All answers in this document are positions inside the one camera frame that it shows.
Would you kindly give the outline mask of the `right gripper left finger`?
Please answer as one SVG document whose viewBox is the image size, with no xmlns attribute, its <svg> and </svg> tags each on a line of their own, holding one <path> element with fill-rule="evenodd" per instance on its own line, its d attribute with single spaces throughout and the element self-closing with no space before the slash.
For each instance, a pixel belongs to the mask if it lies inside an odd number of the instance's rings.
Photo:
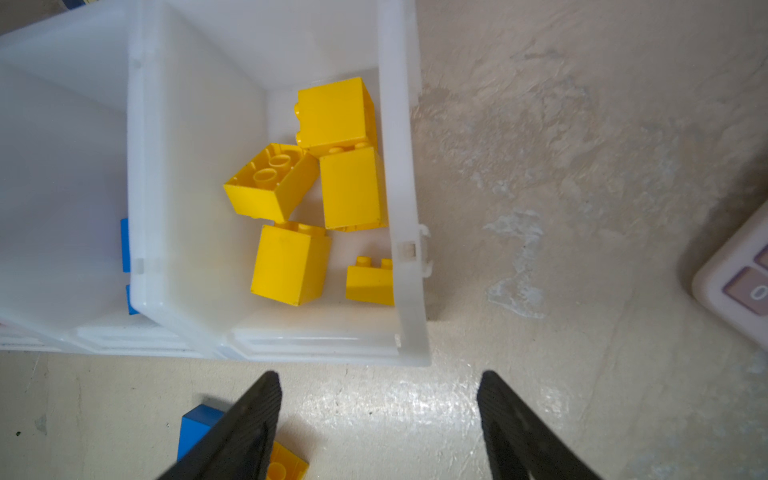
<svg viewBox="0 0 768 480">
<path fill-rule="evenodd" d="M 279 376 L 265 372 L 163 479 L 265 479 L 282 401 Z"/>
</svg>

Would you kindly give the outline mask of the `blue lego studded brick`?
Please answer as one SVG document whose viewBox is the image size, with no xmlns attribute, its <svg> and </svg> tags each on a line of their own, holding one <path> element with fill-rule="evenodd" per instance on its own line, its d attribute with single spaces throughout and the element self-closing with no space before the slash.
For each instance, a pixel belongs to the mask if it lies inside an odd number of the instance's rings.
<svg viewBox="0 0 768 480">
<path fill-rule="evenodd" d="M 132 303 L 131 303 L 131 288 L 130 287 L 131 287 L 130 284 L 126 285 L 126 287 L 125 287 L 126 304 L 127 304 L 128 314 L 129 315 L 138 315 L 139 314 L 138 310 L 136 310 L 133 307 Z"/>
</svg>

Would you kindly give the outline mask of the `yellow lego brick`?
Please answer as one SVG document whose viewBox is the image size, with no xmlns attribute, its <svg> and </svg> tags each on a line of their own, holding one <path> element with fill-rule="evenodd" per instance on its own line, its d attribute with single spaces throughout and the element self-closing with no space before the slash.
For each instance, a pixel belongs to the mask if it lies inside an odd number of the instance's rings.
<svg viewBox="0 0 768 480">
<path fill-rule="evenodd" d="M 347 269 L 345 297 L 347 300 L 394 306 L 393 262 L 382 259 L 375 267 L 371 257 L 358 256 Z"/>
<path fill-rule="evenodd" d="M 251 292 L 291 306 L 323 294 L 332 239 L 324 228 L 294 221 L 263 225 Z"/>
<path fill-rule="evenodd" d="M 294 113 L 297 145 L 317 158 L 378 149 L 374 102 L 361 77 L 299 90 Z"/>
</svg>

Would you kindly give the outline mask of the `small blue lego brick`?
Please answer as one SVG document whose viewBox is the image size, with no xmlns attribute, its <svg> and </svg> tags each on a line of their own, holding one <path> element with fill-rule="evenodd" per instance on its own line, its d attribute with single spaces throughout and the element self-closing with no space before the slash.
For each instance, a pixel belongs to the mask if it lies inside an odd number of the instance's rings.
<svg viewBox="0 0 768 480">
<path fill-rule="evenodd" d="M 124 273 L 130 273 L 131 272 L 130 234 L 129 234 L 129 220 L 127 218 L 123 218 L 120 220 L 120 233 L 121 233 L 122 269 Z"/>
</svg>

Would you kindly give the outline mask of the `yellow lego underside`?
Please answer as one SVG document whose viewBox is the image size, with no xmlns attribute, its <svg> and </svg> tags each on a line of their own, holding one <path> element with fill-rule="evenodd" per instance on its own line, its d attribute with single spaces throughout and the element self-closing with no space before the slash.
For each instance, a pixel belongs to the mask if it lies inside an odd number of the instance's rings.
<svg viewBox="0 0 768 480">
<path fill-rule="evenodd" d="M 238 215 L 284 223 L 319 174 L 318 159 L 307 150 L 271 143 L 223 188 Z"/>
</svg>

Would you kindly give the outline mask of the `yellow lego brick slanted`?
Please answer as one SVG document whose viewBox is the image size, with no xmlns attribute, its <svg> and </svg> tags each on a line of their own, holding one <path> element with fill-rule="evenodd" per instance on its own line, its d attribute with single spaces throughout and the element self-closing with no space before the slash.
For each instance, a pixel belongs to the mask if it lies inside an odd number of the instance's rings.
<svg viewBox="0 0 768 480">
<path fill-rule="evenodd" d="M 320 158 L 325 228 L 352 232 L 388 226 L 383 161 L 373 147 Z"/>
</svg>

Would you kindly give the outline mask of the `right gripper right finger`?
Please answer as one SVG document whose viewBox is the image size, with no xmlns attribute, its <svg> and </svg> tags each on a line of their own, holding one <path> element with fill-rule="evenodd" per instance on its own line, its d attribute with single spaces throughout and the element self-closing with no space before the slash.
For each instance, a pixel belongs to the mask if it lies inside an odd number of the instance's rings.
<svg viewBox="0 0 768 480">
<path fill-rule="evenodd" d="M 600 479 L 496 372 L 483 372 L 477 404 L 494 479 Z"/>
</svg>

